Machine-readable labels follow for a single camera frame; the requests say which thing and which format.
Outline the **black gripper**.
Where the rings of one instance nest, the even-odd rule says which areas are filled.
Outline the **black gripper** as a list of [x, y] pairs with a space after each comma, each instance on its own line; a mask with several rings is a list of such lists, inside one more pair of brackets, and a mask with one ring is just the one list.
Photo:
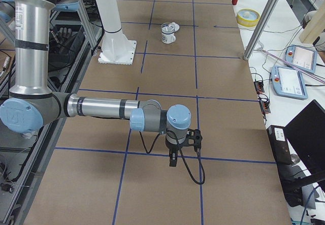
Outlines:
[[178, 145], [170, 144], [170, 143], [167, 144], [167, 147], [169, 149], [169, 158], [170, 158], [169, 166], [176, 167], [179, 147]]

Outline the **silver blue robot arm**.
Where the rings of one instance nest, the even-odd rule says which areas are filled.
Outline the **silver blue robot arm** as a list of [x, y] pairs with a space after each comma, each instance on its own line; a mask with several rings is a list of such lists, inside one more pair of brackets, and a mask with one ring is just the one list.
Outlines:
[[78, 8], [78, 0], [13, 0], [15, 3], [15, 84], [1, 105], [1, 120], [10, 130], [26, 134], [57, 119], [91, 116], [126, 119], [138, 132], [165, 135], [170, 166], [192, 137], [191, 113], [184, 105], [163, 110], [155, 100], [134, 101], [80, 97], [53, 92], [47, 85], [50, 13], [57, 5]]

